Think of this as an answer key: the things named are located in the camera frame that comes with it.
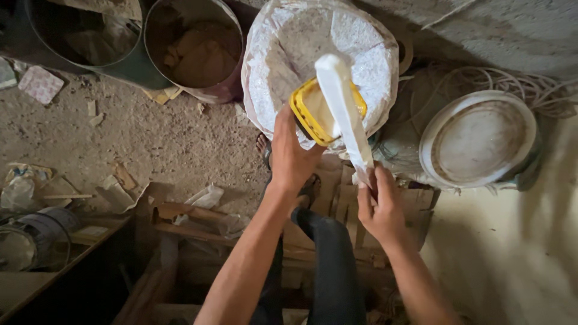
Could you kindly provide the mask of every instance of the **hand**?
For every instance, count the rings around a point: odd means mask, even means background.
[[[388,253],[393,249],[405,249],[411,240],[405,228],[405,219],[398,189],[391,172],[377,164],[377,203],[372,205],[369,187],[359,183],[357,201],[359,203],[359,220],[365,229],[372,234]]]
[[[295,117],[286,104],[275,119],[275,133],[271,142],[273,155],[271,185],[284,191],[299,193],[321,160],[325,147],[315,145],[309,150],[301,148],[295,133]]]

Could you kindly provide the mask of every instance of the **metal bucket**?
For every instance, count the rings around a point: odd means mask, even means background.
[[[0,269],[26,271],[50,264],[52,244],[65,238],[61,226],[71,233],[80,228],[80,221],[69,210],[45,208],[0,227],[0,258],[4,264]]]
[[[88,70],[107,75],[121,81],[153,90],[172,86],[160,74],[150,61],[145,44],[143,31],[140,30],[138,40],[130,52],[117,58],[116,61],[104,65],[92,65],[86,58],[75,52],[65,40],[64,35],[85,31],[81,25],[81,15],[91,18],[101,17],[100,14],[80,10],[69,6],[61,6],[46,0],[25,0],[26,12],[32,27],[42,42],[53,52],[65,60]],[[140,2],[143,17],[147,8]]]
[[[239,31],[241,55],[233,72],[222,82],[207,88],[185,87],[175,79],[164,63],[167,47],[178,40],[199,21],[215,21]],[[209,104],[222,104],[243,94],[241,65],[245,51],[241,27],[237,17],[221,0],[158,0],[150,9],[144,27],[144,43],[154,66],[175,85]]]
[[[89,73],[56,55],[36,36],[24,8],[25,0],[0,8],[0,56],[12,58],[48,69],[75,74]]]

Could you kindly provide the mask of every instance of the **person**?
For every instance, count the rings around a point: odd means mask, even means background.
[[[272,177],[261,204],[214,280],[195,324],[283,324],[281,234],[289,217],[315,242],[314,297],[307,324],[366,323],[347,229],[303,204],[312,202],[311,187],[318,182],[312,174],[325,148],[301,148],[295,130],[286,105],[275,121],[267,159]],[[264,151],[265,144],[261,135],[257,145]],[[359,184],[359,220],[385,250],[407,314],[415,324],[460,324],[410,240],[391,172],[378,165],[375,174],[377,202],[370,189]]]

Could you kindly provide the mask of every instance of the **dirt floor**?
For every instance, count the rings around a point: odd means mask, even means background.
[[[0,177],[7,163],[52,167],[83,194],[111,175],[122,161],[138,183],[173,186],[168,201],[184,202],[214,183],[225,194],[218,210],[252,216],[268,178],[254,150],[258,130],[237,124],[234,104],[207,105],[182,93],[160,105],[141,89],[95,75],[63,74],[65,87],[43,106],[17,87],[0,91]],[[92,127],[87,102],[96,99],[106,116]],[[110,210],[101,197],[87,200],[97,212]]]

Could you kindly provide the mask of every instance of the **left hand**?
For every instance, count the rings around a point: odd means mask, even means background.
[[[295,133],[295,116],[289,104],[285,104],[275,119],[275,132],[271,149],[273,156],[271,184],[284,191],[299,193],[321,160],[326,147],[315,144],[313,148],[301,148]]]

